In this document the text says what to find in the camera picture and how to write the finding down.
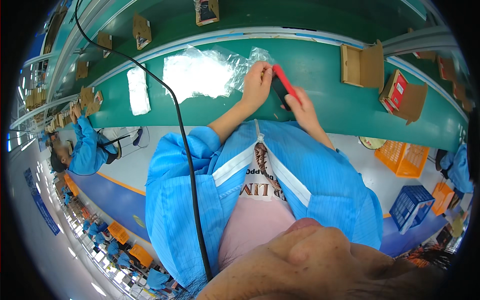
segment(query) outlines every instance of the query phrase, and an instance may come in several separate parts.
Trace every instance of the red product box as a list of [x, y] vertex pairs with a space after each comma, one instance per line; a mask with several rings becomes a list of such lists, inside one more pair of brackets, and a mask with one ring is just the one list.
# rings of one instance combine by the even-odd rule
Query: red product box
[[403, 99], [403, 91], [405, 91], [408, 83], [405, 77], [403, 77], [403, 74], [401, 72], [398, 73], [399, 74], [395, 81], [392, 96], [386, 99], [395, 110], [400, 108], [400, 103]]

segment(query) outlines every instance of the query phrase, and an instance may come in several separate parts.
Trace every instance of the blue floor stripe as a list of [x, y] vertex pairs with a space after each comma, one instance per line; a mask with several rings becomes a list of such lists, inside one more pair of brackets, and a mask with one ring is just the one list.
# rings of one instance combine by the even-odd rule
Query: blue floor stripe
[[122, 226], [150, 242], [147, 229], [135, 220], [137, 216], [145, 224], [145, 196], [118, 185], [98, 174], [68, 175], [95, 205]]

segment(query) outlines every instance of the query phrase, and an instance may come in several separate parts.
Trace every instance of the green workbench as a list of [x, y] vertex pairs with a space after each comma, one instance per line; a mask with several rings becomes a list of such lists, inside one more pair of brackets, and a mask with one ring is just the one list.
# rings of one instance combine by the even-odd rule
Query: green workbench
[[[293, 39], [244, 39], [199, 46], [211, 49], [215, 44], [248, 57], [252, 46], [266, 49], [282, 66], [293, 85], [302, 86], [315, 104], [318, 119], [326, 132], [360, 135], [409, 142], [456, 151], [459, 127], [466, 121], [444, 97], [429, 88], [421, 117], [406, 126], [404, 119], [388, 114], [378, 101], [378, 89], [360, 88], [340, 82], [340, 49], [329, 44]], [[160, 79], [164, 57], [146, 62], [147, 68]], [[385, 81], [395, 67], [385, 62]], [[152, 110], [140, 116], [130, 110], [127, 71], [123, 71], [96, 87], [104, 102], [99, 112], [89, 117], [96, 128], [116, 126], [177, 125], [175, 106], [165, 89], [147, 77]], [[410, 83], [421, 80], [404, 71]], [[199, 96], [180, 104], [183, 124], [207, 125], [231, 108], [241, 98], [235, 91], [229, 98], [211, 99]], [[250, 119], [294, 120], [292, 113], [280, 108], [280, 101], [271, 92], [265, 104]]]

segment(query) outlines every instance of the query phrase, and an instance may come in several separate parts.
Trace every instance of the blue banner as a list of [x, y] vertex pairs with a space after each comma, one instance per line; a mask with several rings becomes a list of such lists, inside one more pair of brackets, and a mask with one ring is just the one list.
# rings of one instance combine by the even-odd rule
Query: blue banner
[[38, 207], [38, 210], [40, 211], [40, 214], [45, 219], [45, 222], [47, 223], [48, 227], [50, 227], [53, 234], [57, 235], [60, 232], [60, 229], [55, 223], [55, 221], [52, 219], [52, 216], [48, 212], [47, 207], [43, 203], [42, 197], [40, 197], [40, 194], [36, 189], [36, 185], [34, 183], [32, 171], [30, 170], [30, 168], [28, 168], [24, 172], [24, 176], [25, 176], [25, 180], [27, 181], [28, 187], [30, 188], [30, 193], [32, 194], [33, 200], [35, 201], [35, 204]]

